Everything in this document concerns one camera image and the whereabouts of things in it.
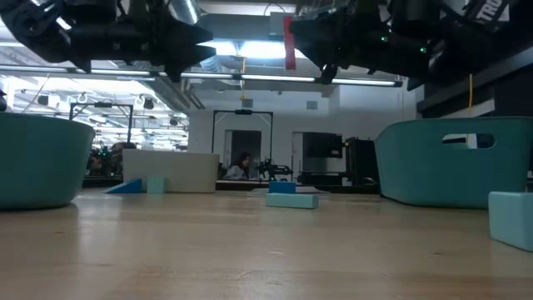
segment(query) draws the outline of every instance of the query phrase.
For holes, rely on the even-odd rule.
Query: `table surface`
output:
[[[487,212],[321,195],[104,195],[0,212],[0,299],[532,299],[533,254]]]

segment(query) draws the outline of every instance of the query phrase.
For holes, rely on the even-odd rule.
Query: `red component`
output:
[[[294,49],[294,36],[289,31],[292,17],[283,18],[283,31],[285,40],[285,69],[296,70],[296,55]]]

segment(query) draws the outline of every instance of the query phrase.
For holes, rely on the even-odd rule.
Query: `woman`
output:
[[[224,179],[228,180],[248,180],[248,165],[250,164],[250,154],[243,152],[239,158],[227,170]]]

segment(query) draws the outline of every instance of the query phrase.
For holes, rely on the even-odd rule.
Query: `teal plastic tub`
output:
[[[491,135],[487,148],[445,144],[453,134]],[[533,118],[479,117],[399,122],[376,140],[381,193],[429,207],[487,208],[489,193],[524,192]]]
[[[0,112],[0,209],[56,208],[82,188],[94,130],[79,122]]]

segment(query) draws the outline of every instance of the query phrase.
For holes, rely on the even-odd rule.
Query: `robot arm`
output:
[[[131,0],[126,14],[120,0],[0,1],[0,16],[13,36],[50,63],[70,61],[91,72],[92,60],[150,61],[164,66],[172,81],[191,65],[213,55],[210,32],[179,22],[163,0]],[[122,15],[117,15],[117,8]],[[61,18],[67,26],[60,26]]]
[[[331,83],[338,68],[351,65],[446,83],[490,62],[491,34],[511,0],[472,0],[458,13],[441,0],[390,0],[382,21],[380,2],[352,0],[312,20],[296,20],[295,45]]]

